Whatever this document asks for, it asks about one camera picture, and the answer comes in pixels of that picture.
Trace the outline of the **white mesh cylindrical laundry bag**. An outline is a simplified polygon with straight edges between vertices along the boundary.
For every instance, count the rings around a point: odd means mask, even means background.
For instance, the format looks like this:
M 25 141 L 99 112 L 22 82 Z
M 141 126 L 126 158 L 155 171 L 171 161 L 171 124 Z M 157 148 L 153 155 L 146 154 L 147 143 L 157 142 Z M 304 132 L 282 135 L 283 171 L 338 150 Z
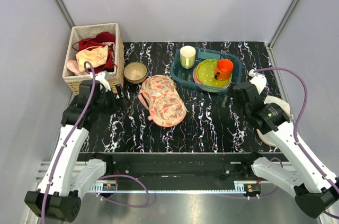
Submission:
M 290 108 L 290 105 L 286 101 L 278 97 L 268 95 L 264 100 L 264 104 L 271 104 L 271 103 L 275 103 L 279 107 L 281 107 L 282 110 L 288 115 L 289 119 L 290 120 L 292 119 L 291 108 Z M 256 132 L 257 132 L 258 137 L 263 143 L 265 143 L 266 145 L 270 147 L 276 147 L 276 144 L 271 139 L 269 139 L 266 135 L 263 135 L 259 129 L 256 129 Z

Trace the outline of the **peach beige bra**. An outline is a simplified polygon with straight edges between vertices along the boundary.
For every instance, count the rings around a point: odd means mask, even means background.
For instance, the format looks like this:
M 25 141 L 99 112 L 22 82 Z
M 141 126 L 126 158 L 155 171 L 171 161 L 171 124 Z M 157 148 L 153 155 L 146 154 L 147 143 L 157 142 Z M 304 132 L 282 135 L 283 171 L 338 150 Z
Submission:
M 84 62 L 88 61 L 92 64 L 94 68 L 106 64 L 109 55 L 108 46 L 95 46 L 83 49 L 76 54 L 76 60 L 78 63 L 78 70 L 80 73 L 84 73 L 86 68 L 89 66 L 84 66 Z

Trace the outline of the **red bra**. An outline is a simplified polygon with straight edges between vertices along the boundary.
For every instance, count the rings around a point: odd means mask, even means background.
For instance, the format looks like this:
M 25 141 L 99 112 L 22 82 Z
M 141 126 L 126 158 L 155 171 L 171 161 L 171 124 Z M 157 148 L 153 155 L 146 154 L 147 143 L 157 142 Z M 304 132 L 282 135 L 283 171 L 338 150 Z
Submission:
M 104 31 L 104 32 L 98 33 L 96 37 L 94 38 L 85 38 L 85 39 L 81 39 L 73 43 L 72 48 L 78 53 L 79 51 L 85 48 L 92 47 L 92 46 L 99 46 L 103 44 L 104 42 L 114 42 L 116 44 L 115 41 L 116 41 L 116 37 L 114 34 L 108 31 Z M 117 67 L 118 66 L 116 65 L 114 69 L 110 69 L 108 72 L 114 72 Z

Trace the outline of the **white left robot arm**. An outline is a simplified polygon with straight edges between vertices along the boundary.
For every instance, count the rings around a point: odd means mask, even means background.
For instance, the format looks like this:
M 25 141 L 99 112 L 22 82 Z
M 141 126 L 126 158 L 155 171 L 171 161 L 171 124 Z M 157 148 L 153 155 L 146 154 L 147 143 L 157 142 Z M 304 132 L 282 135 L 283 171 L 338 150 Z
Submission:
M 84 80 L 79 85 L 69 107 L 63 112 L 60 136 L 50 165 L 38 188 L 27 191 L 24 202 L 43 222 L 48 219 L 73 222 L 80 210 L 81 200 L 99 179 L 114 174 L 113 158 L 93 153 L 87 166 L 73 176 L 82 145 L 100 114 L 127 109 L 126 93 L 117 84 L 113 89 L 103 80 Z

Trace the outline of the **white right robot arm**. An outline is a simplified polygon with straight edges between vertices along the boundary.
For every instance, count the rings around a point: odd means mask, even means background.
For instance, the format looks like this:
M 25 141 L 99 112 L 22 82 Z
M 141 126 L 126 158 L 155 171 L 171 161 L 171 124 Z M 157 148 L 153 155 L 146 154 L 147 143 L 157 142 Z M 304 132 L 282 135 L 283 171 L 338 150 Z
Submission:
M 318 218 L 338 201 L 338 176 L 327 168 L 300 136 L 293 136 L 289 104 L 274 96 L 262 96 L 266 81 L 251 79 L 233 87 L 236 101 L 247 122 L 273 142 L 295 171 L 273 164 L 260 154 L 242 164 L 243 178 L 263 178 L 292 196 L 300 210 Z

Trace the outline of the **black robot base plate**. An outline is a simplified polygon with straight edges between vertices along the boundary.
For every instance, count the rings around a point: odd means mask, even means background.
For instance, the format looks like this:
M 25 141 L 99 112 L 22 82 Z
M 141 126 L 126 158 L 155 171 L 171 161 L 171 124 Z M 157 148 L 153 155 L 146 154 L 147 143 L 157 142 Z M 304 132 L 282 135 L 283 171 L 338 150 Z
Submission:
M 130 175 L 145 184 L 162 180 L 191 180 L 193 183 L 256 180 L 250 164 L 257 158 L 274 157 L 284 161 L 281 153 L 80 153 L 78 160 L 89 163 L 103 157 L 109 160 L 108 175 Z

